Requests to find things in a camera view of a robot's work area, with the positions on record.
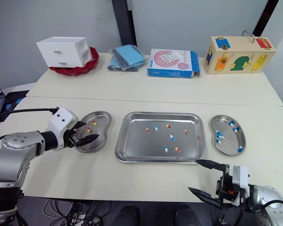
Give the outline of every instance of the colored latch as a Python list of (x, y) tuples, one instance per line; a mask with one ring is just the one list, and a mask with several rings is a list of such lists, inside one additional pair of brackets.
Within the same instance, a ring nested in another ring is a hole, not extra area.
[(223, 37), (217, 37), (216, 39), (216, 43), (218, 45), (218, 48), (222, 48), (224, 50), (227, 50), (228, 48), (230, 48), (230, 44), (228, 43), (227, 39), (224, 39)]
[(270, 49), (272, 47), (266, 39), (257, 38), (256, 40), (261, 48)]
[(222, 57), (220, 57), (217, 61), (217, 64), (215, 66), (215, 71), (222, 71), (225, 68), (226, 63), (228, 62), (229, 57), (227, 53), (224, 53)]
[(260, 57), (258, 57), (256, 62), (251, 67), (251, 71), (255, 72), (256, 70), (260, 69), (266, 60), (267, 60), (267, 55), (261, 55)]
[(213, 55), (213, 47), (210, 46), (209, 49), (208, 49), (208, 54), (207, 54), (207, 58), (206, 58), (206, 64), (207, 65), (211, 61), (212, 55)]

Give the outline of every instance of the blue pad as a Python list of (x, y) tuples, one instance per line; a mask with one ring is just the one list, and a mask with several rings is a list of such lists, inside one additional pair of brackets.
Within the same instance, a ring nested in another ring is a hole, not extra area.
[(111, 51), (123, 70), (145, 62), (142, 53), (133, 45), (120, 46)]

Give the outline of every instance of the wooden busy box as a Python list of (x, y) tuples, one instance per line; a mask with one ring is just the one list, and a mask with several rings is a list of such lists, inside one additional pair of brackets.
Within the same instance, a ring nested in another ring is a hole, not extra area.
[(258, 73), (276, 53), (270, 40), (255, 36), (211, 36), (208, 74)]

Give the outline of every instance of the kidney-shaped metal tray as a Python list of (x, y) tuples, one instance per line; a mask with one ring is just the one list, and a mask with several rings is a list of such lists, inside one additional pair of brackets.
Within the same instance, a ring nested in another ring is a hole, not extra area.
[[(217, 150), (228, 155), (238, 155), (244, 152), (246, 145), (245, 135), (235, 119), (226, 115), (216, 115), (211, 120), (211, 128), (213, 134), (212, 142), (214, 142)], [(220, 131), (224, 139), (217, 136), (217, 131)]]
[(190, 113), (129, 113), (115, 147), (124, 162), (195, 163), (204, 151), (202, 121)]
[(108, 112), (99, 111), (86, 115), (81, 121), (86, 125), (76, 130), (76, 137), (84, 138), (90, 134), (99, 134), (99, 137), (89, 144), (76, 147), (80, 152), (97, 152), (102, 149), (107, 140), (107, 130), (111, 124), (111, 115)]

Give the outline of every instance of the blue and white box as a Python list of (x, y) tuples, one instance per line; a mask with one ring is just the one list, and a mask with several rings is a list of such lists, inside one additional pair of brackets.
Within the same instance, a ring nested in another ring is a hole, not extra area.
[(151, 50), (148, 75), (169, 78), (192, 78), (200, 73), (197, 53), (189, 50)]

